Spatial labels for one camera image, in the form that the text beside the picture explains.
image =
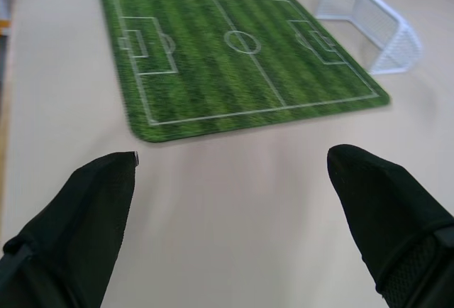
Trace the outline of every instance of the soccer field mat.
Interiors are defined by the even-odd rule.
[[[295,0],[102,0],[131,130],[160,142],[389,103]]]

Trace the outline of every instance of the white soccer goal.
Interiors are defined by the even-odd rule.
[[[421,57],[414,30],[382,0],[320,0],[315,17],[350,21],[380,49],[372,75],[406,72]]]

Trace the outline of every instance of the center circle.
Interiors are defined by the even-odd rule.
[[[234,37],[237,38],[237,40],[239,41],[240,47],[233,44],[232,35],[234,35]],[[254,41],[254,44],[255,44],[254,50],[250,49],[249,45],[244,40],[243,36],[246,36]],[[237,31],[237,30],[228,31],[224,35],[224,40],[230,48],[232,48],[235,51],[242,53],[242,54],[254,55],[254,54],[257,54],[258,52],[260,52],[260,50],[262,49],[262,46],[261,46],[260,42],[257,40],[257,38],[250,35],[249,33],[244,33],[242,31]]]

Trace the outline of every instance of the goal box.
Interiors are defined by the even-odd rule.
[[[406,72],[421,57],[413,28],[382,0],[320,0],[315,17],[349,21],[380,49],[372,75]]]

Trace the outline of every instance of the beige table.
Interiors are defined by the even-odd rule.
[[[314,10],[316,0],[299,1]],[[76,167],[138,150],[104,307],[386,307],[328,180],[326,152],[353,143],[401,163],[454,211],[454,11],[452,0],[385,1],[425,47],[414,71],[377,78],[393,105],[153,145],[128,130],[99,0],[17,0],[1,241]],[[328,27],[364,57],[352,28]]]

